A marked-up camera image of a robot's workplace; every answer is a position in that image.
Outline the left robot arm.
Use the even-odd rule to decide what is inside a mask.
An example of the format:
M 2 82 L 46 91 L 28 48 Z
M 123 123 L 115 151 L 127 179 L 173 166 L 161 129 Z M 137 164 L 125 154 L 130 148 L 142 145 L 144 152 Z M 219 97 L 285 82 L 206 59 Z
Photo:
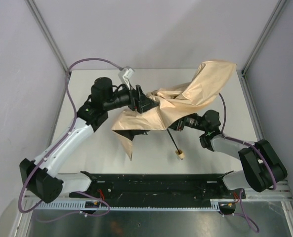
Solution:
M 103 124 L 108 111 L 127 106 L 143 114 L 158 105 L 139 85 L 135 89 L 125 84 L 116 87 L 110 78 L 96 79 L 87 100 L 74 110 L 75 117 L 65 133 L 33 161 L 24 159 L 20 163 L 24 186 L 45 203 L 61 194 L 87 191 L 94 179 L 89 173 L 58 173 L 67 158 Z

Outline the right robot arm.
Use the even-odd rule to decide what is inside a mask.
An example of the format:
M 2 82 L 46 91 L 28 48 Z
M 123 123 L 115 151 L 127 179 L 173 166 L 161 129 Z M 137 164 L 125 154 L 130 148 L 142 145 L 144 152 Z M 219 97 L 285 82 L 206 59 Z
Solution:
M 199 137 L 203 148 L 236 158 L 242 170 L 231 171 L 222 176 L 222 182 L 229 190 L 252 188 L 256 192 L 276 189 L 277 183 L 287 178 L 287 170 L 267 140 L 254 144 L 229 137 L 219 127 L 219 112 L 208 110 L 203 116 L 196 113 L 184 116 L 170 129 L 182 131 L 185 127 L 203 131 Z

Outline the beige folding umbrella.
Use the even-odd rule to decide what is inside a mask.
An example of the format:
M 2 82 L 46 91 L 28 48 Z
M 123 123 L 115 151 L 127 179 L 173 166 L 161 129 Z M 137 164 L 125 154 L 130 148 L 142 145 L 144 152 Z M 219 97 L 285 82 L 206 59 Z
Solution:
M 204 108 L 214 101 L 236 67 L 235 63 L 227 61 L 202 62 L 190 82 L 147 93 L 147 98 L 159 103 L 157 107 L 141 114 L 124 109 L 115 120 L 112 131 L 126 155 L 132 157 L 133 141 L 124 132 L 166 130 L 178 119 Z

